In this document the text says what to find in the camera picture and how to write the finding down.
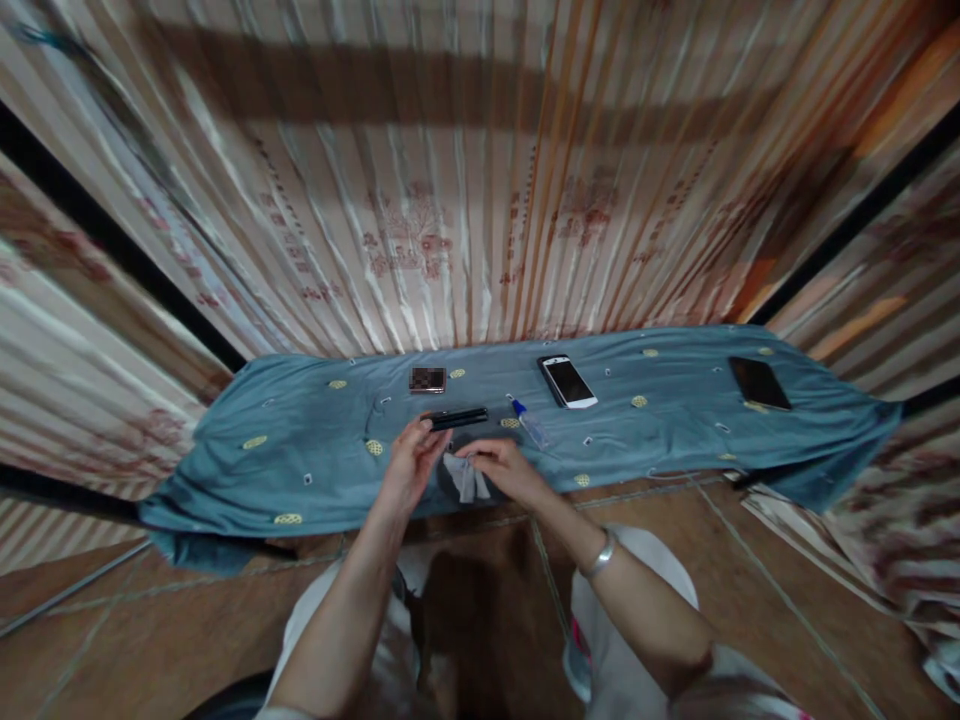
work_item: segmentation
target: sleeve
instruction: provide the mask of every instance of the sleeve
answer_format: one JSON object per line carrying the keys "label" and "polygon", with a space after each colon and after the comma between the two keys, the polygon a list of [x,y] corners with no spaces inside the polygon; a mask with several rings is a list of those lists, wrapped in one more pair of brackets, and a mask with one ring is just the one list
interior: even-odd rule
{"label": "sleeve", "polygon": [[673,720],[812,720],[773,679],[725,645],[710,672],[673,701]]}
{"label": "sleeve", "polygon": [[316,720],[316,718],[290,708],[265,707],[256,714],[253,720]]}

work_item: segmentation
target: curtain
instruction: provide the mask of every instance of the curtain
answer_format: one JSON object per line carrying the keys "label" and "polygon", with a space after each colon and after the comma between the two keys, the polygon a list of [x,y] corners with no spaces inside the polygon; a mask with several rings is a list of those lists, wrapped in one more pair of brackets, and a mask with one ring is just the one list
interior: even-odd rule
{"label": "curtain", "polygon": [[[129,499],[230,374],[0,155],[0,461]],[[0,500],[0,574],[138,535]]]}
{"label": "curtain", "polygon": [[735,320],[922,135],[857,155],[955,16],[9,0],[0,98],[244,356],[397,353]]}
{"label": "curtain", "polygon": [[[868,174],[902,156],[903,134],[960,101],[960,24],[929,47],[866,133]],[[831,200],[858,196],[851,168]],[[833,210],[820,218],[831,229]],[[871,222],[770,323],[841,378],[902,400],[960,372],[960,143]],[[960,702],[960,401],[903,424],[823,517],[766,492],[748,499],[775,532],[871,604],[903,619],[931,653],[931,678]],[[952,677],[952,684],[947,677]]]}

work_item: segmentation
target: bangle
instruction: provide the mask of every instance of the bangle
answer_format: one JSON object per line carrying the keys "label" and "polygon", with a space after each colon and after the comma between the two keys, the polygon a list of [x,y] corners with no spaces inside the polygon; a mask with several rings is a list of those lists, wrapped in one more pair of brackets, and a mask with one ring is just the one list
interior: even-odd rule
{"label": "bangle", "polygon": [[603,570],[610,563],[610,558],[613,557],[613,548],[617,544],[617,540],[606,528],[604,528],[603,531],[607,534],[607,544],[603,546],[603,550],[597,555],[597,559],[593,562],[593,567],[583,573],[583,576],[587,578],[587,580],[590,580]]}

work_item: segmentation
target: spray bottle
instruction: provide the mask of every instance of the spray bottle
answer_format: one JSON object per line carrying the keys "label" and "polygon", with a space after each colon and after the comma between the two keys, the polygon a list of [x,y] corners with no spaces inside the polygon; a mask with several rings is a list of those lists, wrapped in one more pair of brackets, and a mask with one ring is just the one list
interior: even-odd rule
{"label": "spray bottle", "polygon": [[523,429],[527,431],[530,439],[533,440],[538,448],[546,450],[550,446],[550,438],[547,436],[547,431],[544,430],[543,425],[537,418],[530,414],[530,411],[527,410],[523,403],[512,395],[508,395],[507,397],[510,398],[513,411],[517,413],[517,420],[523,425]]}

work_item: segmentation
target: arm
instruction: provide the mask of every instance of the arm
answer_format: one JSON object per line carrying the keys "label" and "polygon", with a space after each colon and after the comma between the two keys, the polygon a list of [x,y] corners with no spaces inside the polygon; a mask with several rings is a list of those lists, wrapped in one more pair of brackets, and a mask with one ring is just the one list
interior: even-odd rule
{"label": "arm", "polygon": [[393,443],[370,514],[277,680],[268,707],[343,716],[363,687],[380,637],[410,514],[452,431],[415,419]]}
{"label": "arm", "polygon": [[[606,533],[557,495],[511,440],[477,440],[457,455],[560,539],[581,572],[593,567]],[[590,584],[630,649],[671,699],[710,669],[716,632],[669,583],[622,548]]]}

